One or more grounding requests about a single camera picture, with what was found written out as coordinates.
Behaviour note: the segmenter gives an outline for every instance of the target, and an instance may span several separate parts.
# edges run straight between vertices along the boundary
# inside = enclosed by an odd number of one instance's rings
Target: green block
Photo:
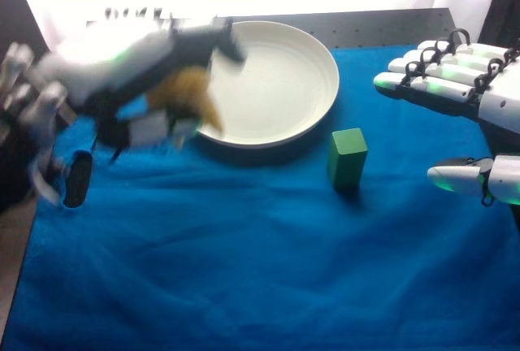
[[[360,128],[332,133],[327,169],[335,189],[349,189],[359,185],[367,153],[365,137]]]

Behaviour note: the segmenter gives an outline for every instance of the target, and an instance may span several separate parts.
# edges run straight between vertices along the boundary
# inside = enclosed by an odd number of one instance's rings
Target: wooden floor
[[[11,308],[36,204],[33,197],[0,215],[0,339]]]

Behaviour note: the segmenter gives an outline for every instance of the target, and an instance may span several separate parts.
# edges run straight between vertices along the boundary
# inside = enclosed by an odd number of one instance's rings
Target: blue tablecloth
[[[430,185],[488,156],[478,125],[380,96],[409,47],[335,50],[325,130],[292,161],[99,150],[79,210],[40,203],[5,350],[513,349],[520,240],[507,206]],[[369,147],[357,198],[326,175],[330,131]],[[88,122],[58,152],[88,149]]]

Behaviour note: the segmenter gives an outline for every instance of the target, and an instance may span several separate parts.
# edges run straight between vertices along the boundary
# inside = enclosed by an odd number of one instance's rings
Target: plate
[[[241,70],[221,54],[211,66],[209,93],[224,135],[200,133],[221,144],[266,148],[293,140],[315,126],[336,100],[340,75],[331,52],[298,28],[275,22],[233,25],[247,54]]]

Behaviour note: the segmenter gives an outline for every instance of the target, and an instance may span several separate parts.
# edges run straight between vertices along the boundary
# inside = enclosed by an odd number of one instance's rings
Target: blurry robotic hand
[[[466,43],[455,42],[457,33]],[[374,85],[386,97],[464,116],[485,124],[503,141],[520,144],[519,56],[520,39],[510,49],[470,43],[468,32],[458,28],[392,60]],[[520,155],[453,158],[438,162],[427,174],[442,189],[480,196],[485,206],[495,199],[520,205]]]
[[[22,166],[46,200],[77,207],[89,187],[91,153],[76,152],[67,166],[53,158],[53,149],[78,115],[94,120],[94,144],[113,148],[114,160],[133,147],[164,141],[180,146],[201,124],[222,131],[206,93],[214,50],[237,65],[244,62],[231,21],[188,26],[172,20],[166,27],[147,19],[101,22],[37,63],[28,46],[13,43],[0,68],[4,167]],[[143,94],[149,109],[121,119],[119,110]],[[59,180],[65,193],[57,190]]]

